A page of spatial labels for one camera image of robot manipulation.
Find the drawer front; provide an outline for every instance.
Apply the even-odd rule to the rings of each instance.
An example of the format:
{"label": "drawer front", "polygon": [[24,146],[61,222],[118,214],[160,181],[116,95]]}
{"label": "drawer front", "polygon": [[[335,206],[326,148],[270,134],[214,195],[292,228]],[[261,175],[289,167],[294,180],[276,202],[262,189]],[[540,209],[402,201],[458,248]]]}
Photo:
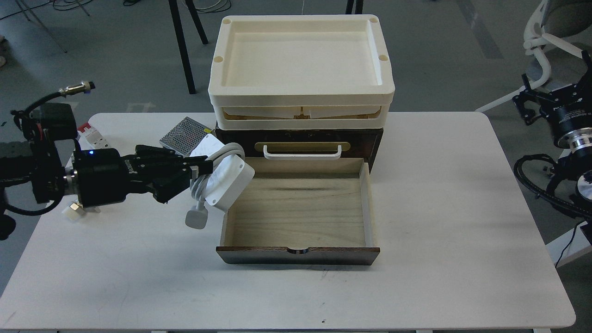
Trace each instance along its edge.
{"label": "drawer front", "polygon": [[248,157],[262,157],[263,145],[273,153],[335,153],[342,146],[341,157],[363,158],[372,170],[383,129],[333,130],[221,130],[215,135],[223,143],[236,142]]}
{"label": "drawer front", "polygon": [[218,246],[216,252],[227,264],[372,265],[380,248]]}

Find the white handle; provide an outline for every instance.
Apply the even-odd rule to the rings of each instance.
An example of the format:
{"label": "white handle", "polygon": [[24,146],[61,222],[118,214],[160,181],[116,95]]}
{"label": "white handle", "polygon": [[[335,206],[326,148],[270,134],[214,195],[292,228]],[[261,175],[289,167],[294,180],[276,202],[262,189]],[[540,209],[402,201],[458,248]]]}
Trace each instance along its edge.
{"label": "white handle", "polygon": [[582,59],[582,50],[573,44],[551,34],[542,34],[542,37],[563,51]]}
{"label": "white handle", "polygon": [[263,146],[263,156],[266,159],[272,160],[296,160],[296,159],[308,159],[308,160],[325,160],[331,161],[341,157],[341,145],[337,146],[337,152],[334,154],[273,154],[267,151],[267,145]]}

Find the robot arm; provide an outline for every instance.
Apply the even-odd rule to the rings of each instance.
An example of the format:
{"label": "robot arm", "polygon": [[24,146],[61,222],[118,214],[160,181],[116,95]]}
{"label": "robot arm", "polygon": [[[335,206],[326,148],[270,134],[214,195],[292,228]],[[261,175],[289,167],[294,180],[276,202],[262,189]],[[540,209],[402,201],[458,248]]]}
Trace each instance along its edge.
{"label": "robot arm", "polygon": [[[47,102],[94,88],[92,82],[81,82],[47,95],[23,111],[11,112],[27,141],[0,143],[0,240],[16,225],[6,211],[45,214],[67,194],[78,195],[85,207],[119,203],[129,193],[148,192],[156,201],[166,203],[187,189],[191,179],[212,173],[213,162],[206,160],[207,156],[184,158],[171,149],[138,145],[135,154],[123,157],[113,148],[80,149],[70,106]],[[70,169],[61,164],[55,146],[58,140],[75,143]],[[5,188],[27,182],[33,186],[37,203],[53,200],[52,204],[35,211],[9,204]]]}
{"label": "robot arm", "polygon": [[[571,217],[592,219],[592,60],[582,52],[588,69],[576,83],[554,90],[548,94],[533,91],[526,75],[522,76],[525,90],[514,96],[513,102],[524,123],[528,126],[544,118],[549,124],[554,145],[569,149],[570,154],[556,162],[548,155],[526,155],[514,165],[514,175],[530,191]],[[539,114],[525,107],[526,102],[540,105]],[[531,182],[522,171],[527,161],[539,160],[552,165],[553,176],[543,190]],[[575,181],[572,202],[555,196],[555,189],[563,180]]]}

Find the open drawer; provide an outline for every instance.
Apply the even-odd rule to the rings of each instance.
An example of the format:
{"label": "open drawer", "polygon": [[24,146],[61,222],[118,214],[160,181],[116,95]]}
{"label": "open drawer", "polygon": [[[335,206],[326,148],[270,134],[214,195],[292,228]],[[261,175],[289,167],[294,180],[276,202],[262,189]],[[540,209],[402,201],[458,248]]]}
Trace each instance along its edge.
{"label": "open drawer", "polygon": [[371,265],[368,163],[247,158],[255,177],[229,209],[216,251],[229,264]]}

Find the drawer handle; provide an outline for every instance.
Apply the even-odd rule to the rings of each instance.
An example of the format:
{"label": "drawer handle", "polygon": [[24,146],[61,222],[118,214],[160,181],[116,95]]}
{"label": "drawer handle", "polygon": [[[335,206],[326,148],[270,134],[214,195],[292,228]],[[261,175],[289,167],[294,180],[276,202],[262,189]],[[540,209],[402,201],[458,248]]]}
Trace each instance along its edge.
{"label": "drawer handle", "polygon": [[266,159],[271,160],[297,160],[297,159],[308,159],[308,160],[325,160],[331,161],[341,157],[341,145],[337,146],[337,152],[334,154],[275,154],[267,151],[267,145],[263,146],[263,156]]}

